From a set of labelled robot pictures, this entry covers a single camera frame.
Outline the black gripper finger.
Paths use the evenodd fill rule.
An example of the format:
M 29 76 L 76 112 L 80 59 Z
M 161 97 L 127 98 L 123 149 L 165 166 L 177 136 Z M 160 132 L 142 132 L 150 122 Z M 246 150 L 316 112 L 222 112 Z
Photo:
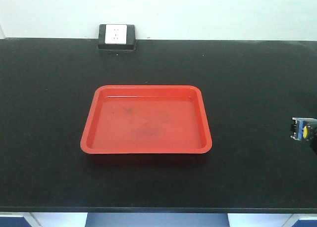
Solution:
M 311 141 L 310 148 L 314 151 L 314 153 L 317 153 L 317 141 L 316 140 Z

